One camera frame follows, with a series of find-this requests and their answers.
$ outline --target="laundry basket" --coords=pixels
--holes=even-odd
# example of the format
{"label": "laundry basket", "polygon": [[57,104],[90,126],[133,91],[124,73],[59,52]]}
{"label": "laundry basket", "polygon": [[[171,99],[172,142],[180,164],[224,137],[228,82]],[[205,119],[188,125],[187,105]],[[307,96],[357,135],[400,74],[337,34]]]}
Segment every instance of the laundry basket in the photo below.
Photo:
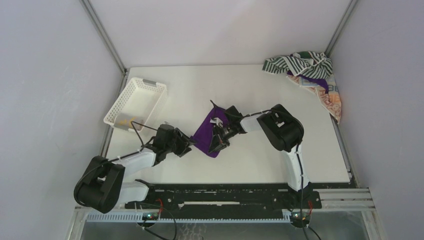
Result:
{"label": "laundry basket", "polygon": [[[162,83],[133,77],[125,86],[103,121],[113,128],[134,132],[131,121],[153,126],[168,98]],[[135,125],[141,132],[144,127]]]}

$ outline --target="white table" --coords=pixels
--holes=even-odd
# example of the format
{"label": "white table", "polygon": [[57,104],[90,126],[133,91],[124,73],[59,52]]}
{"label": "white table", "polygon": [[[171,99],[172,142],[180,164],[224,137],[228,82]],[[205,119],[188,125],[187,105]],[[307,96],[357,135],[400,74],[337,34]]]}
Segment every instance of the white table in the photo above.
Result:
{"label": "white table", "polygon": [[[271,75],[262,65],[133,67],[132,77],[167,85],[168,99],[156,124],[165,121],[191,136],[212,109],[209,100],[243,115],[282,104],[302,122],[304,167],[311,182],[346,183],[349,177],[329,113],[316,95],[291,83],[284,74]],[[237,135],[217,158],[196,147],[184,157],[168,154],[160,164],[131,179],[151,183],[284,183],[285,167],[262,131]],[[140,146],[135,133],[114,129],[108,158],[132,153]]]}

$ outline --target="striped towel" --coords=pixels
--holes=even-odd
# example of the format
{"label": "striped towel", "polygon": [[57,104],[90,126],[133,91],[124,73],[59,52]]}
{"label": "striped towel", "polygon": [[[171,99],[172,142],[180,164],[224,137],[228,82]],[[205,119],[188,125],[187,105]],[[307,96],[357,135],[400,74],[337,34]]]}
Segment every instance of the striped towel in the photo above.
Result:
{"label": "striped towel", "polygon": [[291,56],[268,58],[262,70],[270,74],[291,71],[295,77],[303,75],[311,79],[326,79],[333,74],[333,65],[331,59],[324,53],[307,51],[294,53]]}

